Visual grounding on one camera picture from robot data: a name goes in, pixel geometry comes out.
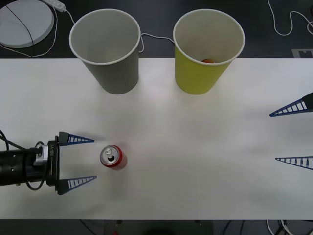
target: power strip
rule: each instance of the power strip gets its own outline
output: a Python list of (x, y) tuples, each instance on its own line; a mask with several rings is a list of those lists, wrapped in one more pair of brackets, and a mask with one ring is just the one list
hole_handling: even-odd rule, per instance
[(54, 7), (56, 10), (60, 12), (64, 12), (66, 10), (64, 3), (58, 0), (41, 0), (41, 1), (43, 1), (44, 3), (46, 3), (47, 5), (51, 7)]

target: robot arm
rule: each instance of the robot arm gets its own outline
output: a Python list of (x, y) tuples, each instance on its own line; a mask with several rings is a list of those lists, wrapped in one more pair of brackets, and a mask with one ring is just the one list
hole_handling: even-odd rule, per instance
[[(92, 143), (94, 140), (66, 132), (59, 132), (53, 141), (47, 145), (38, 142), (34, 148), (24, 149), (10, 142), (1, 132), (0, 139), (20, 149), (0, 151), (0, 186), (20, 185), (26, 183), (31, 190), (39, 190), (44, 181), (49, 186), (55, 186), (59, 195), (63, 195), (93, 179), (96, 176), (74, 179), (59, 179), (60, 176), (60, 146), (81, 143)], [(29, 182), (39, 182), (38, 188), (33, 188)]]

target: gray paper cup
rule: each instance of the gray paper cup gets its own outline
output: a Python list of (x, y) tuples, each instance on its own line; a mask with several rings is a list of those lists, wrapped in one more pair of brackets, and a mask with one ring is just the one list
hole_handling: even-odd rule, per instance
[(123, 94), (138, 82), (140, 28), (126, 12), (101, 9), (80, 18), (69, 46), (109, 93)]

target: yellow paper cup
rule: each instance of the yellow paper cup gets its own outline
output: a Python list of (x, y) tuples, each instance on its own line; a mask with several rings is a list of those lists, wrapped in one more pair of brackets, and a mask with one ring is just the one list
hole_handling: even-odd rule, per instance
[[(183, 15), (173, 32), (175, 79), (189, 94), (203, 94), (216, 83), (245, 45), (239, 23), (228, 14), (199, 9)], [(213, 59), (215, 63), (201, 62)]]

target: black floor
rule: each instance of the black floor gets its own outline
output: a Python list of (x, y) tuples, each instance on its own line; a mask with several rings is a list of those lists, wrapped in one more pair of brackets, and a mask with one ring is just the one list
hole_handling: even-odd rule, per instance
[[(313, 21), (310, 8), (312, 0), (270, 0), (276, 16), (277, 29), (281, 33), (290, 30), (290, 11), (299, 11)], [(13, 2), (0, 1), (0, 7)], [(291, 35), (283, 37), (275, 33), (272, 15), (267, 0), (62, 0), (74, 20), (88, 12), (115, 8), (128, 12), (138, 21), (142, 33), (173, 37), (176, 21), (185, 13), (212, 8), (221, 10), (234, 17), (246, 35), (246, 45), (240, 55), (242, 58), (293, 58), (292, 49), (313, 48), (313, 35), (307, 31), (306, 21), (293, 15), (294, 29)], [(74, 58), (68, 36), (72, 22), (66, 12), (57, 12), (59, 27), (54, 48), (43, 58)], [(43, 41), (35, 45), (35, 54), (46, 52), (52, 45), (54, 29)], [(174, 47), (168, 40), (145, 37), (144, 58), (174, 57)], [(21, 49), (31, 54), (31, 49)], [(312, 58), (311, 53), (300, 53), (301, 57)], [(0, 58), (25, 58), (23, 55), (0, 48)]]
[[(145, 235), (145, 232), (159, 228), (173, 232), (173, 235), (223, 235), (227, 220), (218, 221), (150, 221), (150, 220), (84, 220), (89, 231), (79, 220), (0, 220), (3, 235)], [(240, 234), (242, 220), (230, 223), (224, 235), (270, 235), (266, 221), (246, 220)], [(309, 234), (312, 222), (288, 220), (291, 233)], [(270, 221), (275, 233), (278, 223)]]

